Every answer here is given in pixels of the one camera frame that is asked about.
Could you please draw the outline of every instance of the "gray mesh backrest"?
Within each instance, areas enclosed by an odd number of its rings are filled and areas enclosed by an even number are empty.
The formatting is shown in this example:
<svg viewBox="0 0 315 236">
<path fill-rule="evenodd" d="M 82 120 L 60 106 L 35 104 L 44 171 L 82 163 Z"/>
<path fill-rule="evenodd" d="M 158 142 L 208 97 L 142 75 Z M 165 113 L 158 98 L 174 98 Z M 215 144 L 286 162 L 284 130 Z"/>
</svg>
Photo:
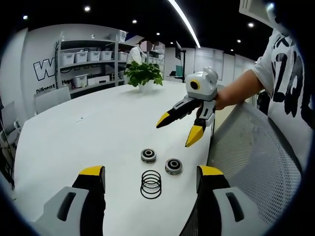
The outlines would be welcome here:
<svg viewBox="0 0 315 236">
<path fill-rule="evenodd" d="M 36 94 L 34 100 L 35 110 L 39 114 L 63 102 L 71 100 L 71 97 L 69 88 L 64 87 L 44 94 Z"/>
<path fill-rule="evenodd" d="M 15 128 L 14 122 L 17 120 L 14 101 L 6 105 L 2 110 L 3 129 L 9 135 Z"/>
<path fill-rule="evenodd" d="M 267 224 L 284 211 L 301 180 L 290 145 L 265 114 L 244 102 L 237 105 L 214 133 L 208 166 L 223 171 L 256 203 Z"/>
</svg>

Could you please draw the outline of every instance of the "monitor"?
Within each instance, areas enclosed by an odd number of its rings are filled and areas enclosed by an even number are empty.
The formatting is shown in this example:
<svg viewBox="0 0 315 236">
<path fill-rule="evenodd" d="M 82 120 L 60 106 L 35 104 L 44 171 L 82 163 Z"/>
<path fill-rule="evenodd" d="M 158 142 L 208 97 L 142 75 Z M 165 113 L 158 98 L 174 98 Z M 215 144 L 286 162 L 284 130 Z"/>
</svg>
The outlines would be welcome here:
<svg viewBox="0 0 315 236">
<path fill-rule="evenodd" d="M 182 47 L 179 45 L 179 43 L 177 41 L 175 41 L 175 57 L 178 60 L 181 60 L 181 51 L 182 51 Z"/>
</svg>

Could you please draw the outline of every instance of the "ball bearing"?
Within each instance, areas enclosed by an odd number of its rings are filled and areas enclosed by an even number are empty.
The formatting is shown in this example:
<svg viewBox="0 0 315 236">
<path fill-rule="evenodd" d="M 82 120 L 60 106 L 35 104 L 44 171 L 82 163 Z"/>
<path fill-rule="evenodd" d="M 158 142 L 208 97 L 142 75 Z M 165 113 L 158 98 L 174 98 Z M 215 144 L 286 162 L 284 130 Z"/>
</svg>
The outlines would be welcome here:
<svg viewBox="0 0 315 236">
<path fill-rule="evenodd" d="M 141 152 L 141 160 L 145 163 L 154 163 L 157 159 L 157 153 L 151 149 L 146 148 Z"/>
<path fill-rule="evenodd" d="M 182 172 L 183 165 L 178 159 L 169 159 L 165 163 L 165 171 L 170 175 L 178 175 Z"/>
</svg>

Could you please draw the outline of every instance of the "linear light strip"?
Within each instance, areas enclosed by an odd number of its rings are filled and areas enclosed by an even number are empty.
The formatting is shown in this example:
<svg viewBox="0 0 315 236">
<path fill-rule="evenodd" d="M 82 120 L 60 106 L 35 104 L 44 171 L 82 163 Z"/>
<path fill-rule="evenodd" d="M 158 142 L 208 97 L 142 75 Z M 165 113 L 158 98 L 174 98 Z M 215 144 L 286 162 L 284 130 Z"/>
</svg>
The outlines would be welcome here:
<svg viewBox="0 0 315 236">
<path fill-rule="evenodd" d="M 197 47 L 200 48 L 200 44 L 199 41 L 197 39 L 197 36 L 195 34 L 195 32 L 193 31 L 187 17 L 185 16 L 185 14 L 183 13 L 183 11 L 181 10 L 181 8 L 178 6 L 178 4 L 175 2 L 175 0 L 168 0 L 170 4 L 172 4 L 172 6 L 174 7 L 174 9 L 177 11 L 177 13 L 180 15 L 180 17 L 182 18 L 182 20 L 184 21 L 184 23 L 186 24 L 188 30 L 190 31 L 190 34 L 192 35 L 192 37 L 194 38 Z"/>
</svg>

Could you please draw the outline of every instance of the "person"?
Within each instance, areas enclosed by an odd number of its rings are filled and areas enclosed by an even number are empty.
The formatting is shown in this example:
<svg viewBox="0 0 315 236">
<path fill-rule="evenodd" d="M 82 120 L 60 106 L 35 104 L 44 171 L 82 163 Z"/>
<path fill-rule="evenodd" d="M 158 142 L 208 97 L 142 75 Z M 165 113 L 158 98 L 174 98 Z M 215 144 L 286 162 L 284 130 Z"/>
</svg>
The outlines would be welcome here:
<svg viewBox="0 0 315 236">
<path fill-rule="evenodd" d="M 133 47 L 128 55 L 127 64 L 131 64 L 133 61 L 137 62 L 138 64 L 142 63 L 142 57 L 146 56 L 146 54 L 141 50 L 140 44 L 146 41 L 144 38 L 141 39 L 136 47 Z"/>
<path fill-rule="evenodd" d="M 271 97 L 268 117 L 284 134 L 304 171 L 315 129 L 312 78 L 305 73 L 295 41 L 277 23 L 272 4 L 267 7 L 267 13 L 274 30 L 265 53 L 252 69 L 218 91 L 216 110 L 240 103 L 265 89 Z"/>
</svg>

